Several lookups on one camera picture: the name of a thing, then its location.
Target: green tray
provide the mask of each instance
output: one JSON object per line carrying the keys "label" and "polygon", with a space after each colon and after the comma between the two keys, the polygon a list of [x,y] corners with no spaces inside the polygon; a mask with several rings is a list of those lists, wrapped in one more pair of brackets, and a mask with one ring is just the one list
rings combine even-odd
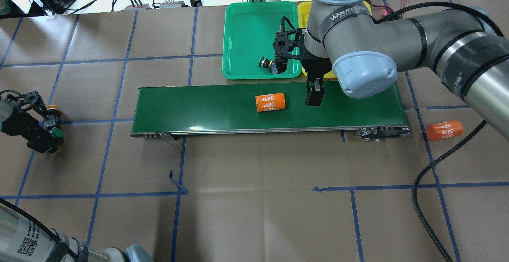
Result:
{"label": "green tray", "polygon": [[[407,126],[396,85],[366,99],[352,99],[337,81],[324,82],[319,107],[306,106],[306,83],[142,87],[132,137],[170,134],[269,133],[356,130]],[[256,111],[255,96],[282,92],[284,110]]]}
{"label": "green tray", "polygon": [[260,58],[274,59],[274,42],[281,18],[298,25],[297,6],[291,2],[234,3],[226,8],[222,73],[227,79],[294,78],[300,74],[298,60],[289,60],[288,69],[274,75],[258,66]]}

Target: gray robot arm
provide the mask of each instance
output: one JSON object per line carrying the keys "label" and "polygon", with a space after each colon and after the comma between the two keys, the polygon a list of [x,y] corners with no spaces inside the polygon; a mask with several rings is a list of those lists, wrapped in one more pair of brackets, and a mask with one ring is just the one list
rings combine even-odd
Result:
{"label": "gray robot arm", "polygon": [[302,40],[315,59],[302,65],[320,88],[330,70],[320,61],[330,60],[343,92],[359,99],[389,88],[397,72],[427,66],[509,140],[509,41],[483,19],[491,21],[466,8],[379,23],[363,0],[313,0]]}

